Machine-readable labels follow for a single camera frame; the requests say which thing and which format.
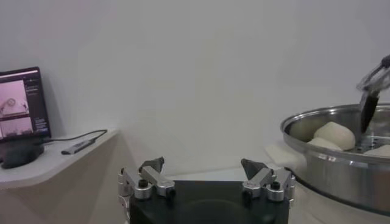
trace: cable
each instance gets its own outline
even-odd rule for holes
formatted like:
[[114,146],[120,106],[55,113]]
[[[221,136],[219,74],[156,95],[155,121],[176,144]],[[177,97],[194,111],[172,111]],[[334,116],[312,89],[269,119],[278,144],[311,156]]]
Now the cable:
[[97,140],[102,135],[106,134],[108,132],[108,130],[107,129],[95,130],[95,131],[91,131],[91,132],[88,132],[88,133],[85,133],[85,134],[82,134],[82,135],[79,135],[79,136],[76,136],[76,137],[73,137],[73,138],[42,140],[42,142],[40,144],[45,144],[45,143],[54,142],[54,141],[56,141],[56,142],[57,141],[72,141],[72,140],[79,139],[81,137],[84,137],[84,136],[87,136],[87,135],[90,135],[90,134],[93,134],[93,133],[98,133],[98,132],[102,132],[102,133],[99,134],[97,137],[93,138],[92,139],[93,141]]

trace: black stand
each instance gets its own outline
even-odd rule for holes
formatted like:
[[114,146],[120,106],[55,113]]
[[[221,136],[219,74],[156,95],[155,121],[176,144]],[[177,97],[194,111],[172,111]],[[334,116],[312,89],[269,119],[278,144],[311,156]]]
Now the black stand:
[[22,166],[36,160],[43,153],[41,138],[20,139],[0,144],[0,163],[5,169]]

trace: white table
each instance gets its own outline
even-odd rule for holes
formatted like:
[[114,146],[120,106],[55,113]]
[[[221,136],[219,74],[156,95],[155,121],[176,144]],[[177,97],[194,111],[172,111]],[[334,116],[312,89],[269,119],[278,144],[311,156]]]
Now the white table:
[[97,139],[94,144],[74,155],[62,155],[61,151],[78,142],[91,139],[94,135],[89,135],[73,141],[51,142],[44,147],[44,153],[34,162],[13,169],[0,168],[0,190],[27,187],[47,181],[92,152],[94,149],[98,148],[117,133],[116,130],[108,131]]

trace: white wall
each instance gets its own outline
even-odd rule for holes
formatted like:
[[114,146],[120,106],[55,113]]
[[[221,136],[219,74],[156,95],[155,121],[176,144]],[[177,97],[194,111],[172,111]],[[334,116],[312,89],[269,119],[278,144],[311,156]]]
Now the white wall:
[[359,101],[355,84],[390,53],[389,7],[2,0],[0,68],[41,67],[55,135],[118,127],[137,165],[233,167],[267,160],[284,117]]

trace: black platform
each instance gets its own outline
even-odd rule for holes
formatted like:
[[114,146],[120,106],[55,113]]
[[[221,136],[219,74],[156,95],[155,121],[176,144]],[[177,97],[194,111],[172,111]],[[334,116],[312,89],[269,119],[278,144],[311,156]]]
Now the black platform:
[[246,205],[239,181],[175,181],[173,201],[130,199],[131,224],[287,224],[289,201],[269,201],[263,194]]

